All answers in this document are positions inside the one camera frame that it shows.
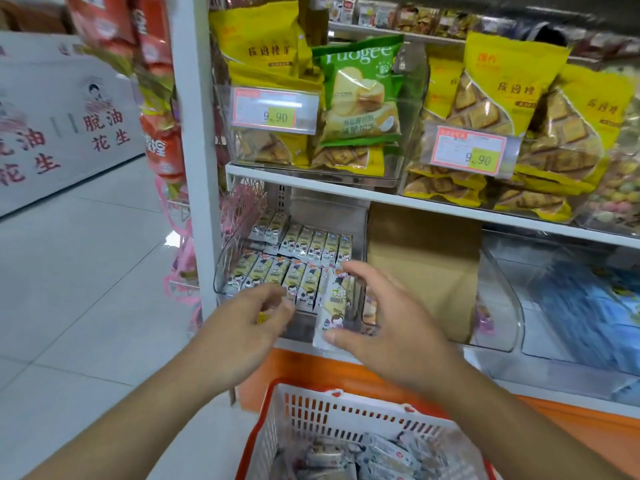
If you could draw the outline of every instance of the hand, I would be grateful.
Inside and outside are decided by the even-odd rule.
[[[457,366],[465,364],[462,356],[398,281],[360,261],[343,262],[342,269],[364,278],[377,298],[380,332],[368,337],[332,329],[324,338],[350,352],[382,379],[437,400],[438,386],[448,381]]]
[[[185,348],[189,362],[202,368],[210,399],[237,386],[255,371],[293,317],[295,306],[282,286],[265,283],[240,291],[217,307]],[[261,310],[276,307],[257,324]]]

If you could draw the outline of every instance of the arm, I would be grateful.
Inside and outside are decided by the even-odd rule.
[[[326,339],[380,377],[434,399],[507,480],[620,479],[620,472],[469,365],[405,288],[361,262],[342,263],[378,298],[380,334]]]
[[[267,284],[225,302],[176,357],[24,480],[147,478],[189,420],[264,360],[293,316],[283,295]],[[257,325],[260,309],[277,303]]]

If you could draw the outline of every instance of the white floor tile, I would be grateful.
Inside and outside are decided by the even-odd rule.
[[[229,480],[258,415],[219,406],[220,396],[188,423],[153,469],[150,480]]]
[[[16,377],[27,364],[0,358],[0,390]]]
[[[162,214],[67,196],[0,226],[0,356],[25,362],[170,231]]]
[[[0,394],[0,480],[27,474],[130,390],[29,366]]]
[[[158,246],[37,362],[137,385],[188,342],[191,308],[164,294],[176,248]]]
[[[70,190],[66,195],[160,212],[155,174],[142,157]],[[180,215],[172,210],[172,215]]]

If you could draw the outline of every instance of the brown cardboard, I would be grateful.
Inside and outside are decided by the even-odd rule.
[[[373,202],[367,261],[419,297],[447,338],[468,342],[482,222]]]

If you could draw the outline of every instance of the red basket rim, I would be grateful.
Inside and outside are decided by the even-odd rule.
[[[236,480],[246,480],[246,473],[249,470],[249,465],[251,464],[251,456],[253,454],[253,448],[255,447],[255,441],[258,438],[258,433],[260,432],[260,430],[262,429],[262,427],[264,426],[264,422],[267,419],[267,412],[269,411],[269,405],[271,404],[271,398],[273,396],[273,391],[276,389],[276,386],[279,384],[286,384],[289,386],[293,386],[293,387],[300,387],[300,388],[304,388],[304,389],[308,389],[308,390],[312,390],[312,391],[316,391],[316,392],[327,392],[327,391],[331,391],[331,390],[335,390],[336,387],[330,387],[330,386],[322,386],[322,385],[311,385],[310,383],[304,383],[302,381],[295,381],[295,380],[291,380],[291,379],[275,379],[271,382],[271,384],[269,384],[269,387],[267,389],[267,392],[264,395],[264,400],[262,402],[262,407],[260,408],[260,417],[258,418],[257,423],[255,424],[255,426],[253,427],[253,429],[251,430],[251,433],[249,434],[249,437],[246,440],[246,445],[244,446],[244,451],[242,453],[242,458],[240,459],[240,464],[238,465],[238,471],[236,473]],[[432,416],[432,417],[436,417],[436,418],[440,418],[440,419],[449,419],[448,417],[444,416],[441,413],[437,413],[435,411],[430,411],[427,407],[425,407],[424,405],[420,405],[418,407],[414,406],[414,409],[418,412],[420,412],[421,414],[425,414],[427,416]],[[489,463],[489,461],[483,456],[483,462],[484,462],[484,469],[489,477],[489,480],[496,480],[495,475],[493,475],[493,468],[491,466],[491,463]]]

